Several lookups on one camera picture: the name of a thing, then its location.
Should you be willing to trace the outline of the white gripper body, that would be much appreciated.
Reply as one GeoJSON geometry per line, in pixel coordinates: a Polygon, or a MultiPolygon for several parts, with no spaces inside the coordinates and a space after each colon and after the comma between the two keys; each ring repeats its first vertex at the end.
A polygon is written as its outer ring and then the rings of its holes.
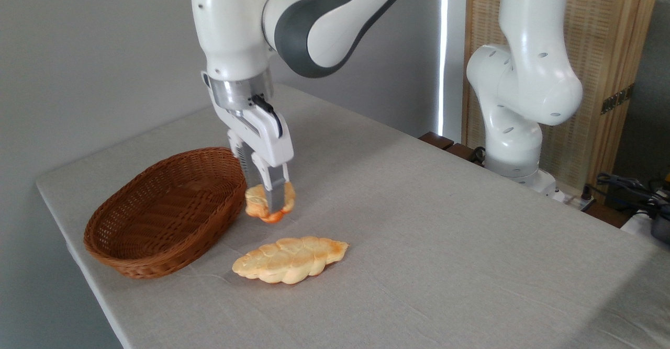
{"type": "Polygon", "coordinates": [[[202,72],[215,112],[227,127],[271,166],[294,157],[288,126],[268,100],[273,96],[270,72],[241,81],[220,81],[202,72]]]}

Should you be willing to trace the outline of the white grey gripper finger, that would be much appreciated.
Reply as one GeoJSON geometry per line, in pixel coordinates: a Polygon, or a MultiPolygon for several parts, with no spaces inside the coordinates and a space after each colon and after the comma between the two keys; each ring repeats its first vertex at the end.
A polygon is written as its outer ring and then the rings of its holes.
{"type": "Polygon", "coordinates": [[[285,183],[289,182],[287,163],[273,167],[259,153],[252,154],[253,163],[258,169],[270,214],[285,206],[285,183]]]}
{"type": "Polygon", "coordinates": [[[233,155],[239,161],[247,184],[255,184],[255,170],[252,160],[253,149],[234,131],[228,132],[228,142],[233,155]]]}

